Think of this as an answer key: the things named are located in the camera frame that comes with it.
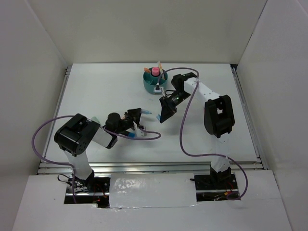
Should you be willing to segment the blue capped clear highlighter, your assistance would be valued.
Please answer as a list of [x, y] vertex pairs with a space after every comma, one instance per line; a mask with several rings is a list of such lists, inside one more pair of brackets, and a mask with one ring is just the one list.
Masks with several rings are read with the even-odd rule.
[[151, 113], [152, 113], [152, 112], [149, 111], [149, 110], [141, 109], [141, 114], [149, 115], [149, 114], [151, 114]]

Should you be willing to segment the pink capped marker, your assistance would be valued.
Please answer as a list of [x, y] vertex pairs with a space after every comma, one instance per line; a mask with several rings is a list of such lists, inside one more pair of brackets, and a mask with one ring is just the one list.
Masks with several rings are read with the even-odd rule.
[[158, 67], [153, 67], [151, 69], [151, 75], [154, 77], [157, 77], [160, 75], [160, 69]]

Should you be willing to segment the grey orange highlighter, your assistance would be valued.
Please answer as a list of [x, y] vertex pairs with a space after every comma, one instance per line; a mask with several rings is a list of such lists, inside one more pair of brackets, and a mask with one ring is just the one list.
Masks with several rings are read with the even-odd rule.
[[151, 70], [149, 68], [144, 68], [144, 72], [150, 74]]

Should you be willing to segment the thin orange pen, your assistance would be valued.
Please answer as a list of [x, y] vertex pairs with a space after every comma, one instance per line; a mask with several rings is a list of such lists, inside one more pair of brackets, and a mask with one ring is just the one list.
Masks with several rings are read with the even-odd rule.
[[159, 71], [160, 71], [160, 74], [161, 74], [161, 78], [162, 78], [163, 80], [165, 80], [165, 75], [164, 75], [163, 68], [162, 68], [162, 69], [159, 68]]

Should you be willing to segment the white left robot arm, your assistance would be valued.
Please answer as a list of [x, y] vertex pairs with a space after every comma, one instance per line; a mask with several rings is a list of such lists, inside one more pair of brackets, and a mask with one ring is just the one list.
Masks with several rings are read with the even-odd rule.
[[140, 125], [141, 108], [127, 110], [124, 117], [110, 113], [105, 124], [90, 120], [76, 114], [55, 133], [54, 141], [59, 145], [74, 166], [78, 187], [90, 192], [95, 186], [94, 171], [90, 167], [86, 149], [94, 141], [106, 149], [111, 149], [117, 142], [117, 136], [135, 138], [128, 130], [143, 128]]

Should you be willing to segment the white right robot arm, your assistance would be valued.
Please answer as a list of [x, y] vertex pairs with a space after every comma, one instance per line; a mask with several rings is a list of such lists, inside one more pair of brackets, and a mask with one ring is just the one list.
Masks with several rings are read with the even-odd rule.
[[[177, 112], [177, 106], [187, 98], [190, 99], [185, 109], [180, 126], [180, 148], [188, 156], [213, 156], [210, 164], [210, 183], [216, 189], [222, 188], [231, 177], [230, 159], [221, 154], [227, 150], [226, 142], [235, 124], [231, 98], [219, 95], [199, 81], [198, 75], [189, 72], [175, 75], [171, 81], [174, 91], [169, 96], [162, 96], [159, 122], [163, 123]], [[204, 127], [217, 143], [222, 144], [218, 154], [189, 154], [184, 150], [182, 135], [183, 126], [193, 97], [197, 97], [204, 107]]]

